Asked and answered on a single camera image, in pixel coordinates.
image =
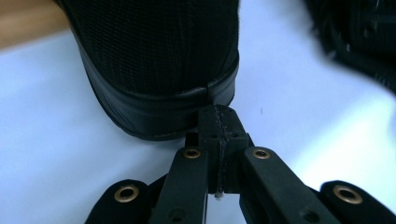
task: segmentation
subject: black object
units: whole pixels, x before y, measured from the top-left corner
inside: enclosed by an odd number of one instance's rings
[[[233,99],[238,0],[57,0],[102,108],[148,140],[183,136]]]
[[[305,0],[327,54],[396,94],[396,2]]]
[[[167,176],[150,186],[136,180],[113,185],[87,223],[202,224],[207,193],[223,192],[240,194],[248,224],[396,223],[356,186],[333,181],[316,192],[304,185],[274,151],[254,147],[235,111],[222,105],[200,110],[198,133],[186,135]]]

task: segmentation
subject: brass rivet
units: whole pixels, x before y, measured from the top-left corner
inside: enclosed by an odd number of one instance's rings
[[[270,158],[270,153],[267,150],[262,149],[262,148],[254,149],[253,150],[253,156],[258,158],[258,159],[261,159],[261,160],[262,159],[268,159],[268,158]]]
[[[332,189],[332,192],[346,203],[359,204],[363,202],[363,198],[355,190],[342,185],[336,185]]]
[[[127,195],[122,195],[126,193],[125,190],[130,190],[131,192],[128,192]],[[114,194],[114,199],[119,203],[128,203],[134,200],[138,194],[139,194],[139,188],[137,188],[135,185],[126,185],[120,187],[116,191],[116,193]]]
[[[196,159],[201,156],[201,152],[197,149],[189,148],[184,150],[183,155],[185,158],[188,159]]]

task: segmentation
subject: wooden surface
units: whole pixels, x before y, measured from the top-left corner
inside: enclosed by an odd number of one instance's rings
[[[68,28],[52,0],[0,0],[0,49]]]

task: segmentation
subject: white surface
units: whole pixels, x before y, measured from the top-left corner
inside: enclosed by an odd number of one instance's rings
[[[330,62],[301,1],[243,1],[234,108],[306,185],[340,179],[396,212],[396,98]],[[183,139],[146,142],[99,106],[71,33],[0,52],[0,223],[83,223],[122,179],[167,173]],[[238,197],[207,223],[244,223]]]

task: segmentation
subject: black mesh upper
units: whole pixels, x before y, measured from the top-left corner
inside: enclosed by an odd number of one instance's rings
[[[238,0],[62,0],[101,75],[123,91],[205,86],[237,55]]]

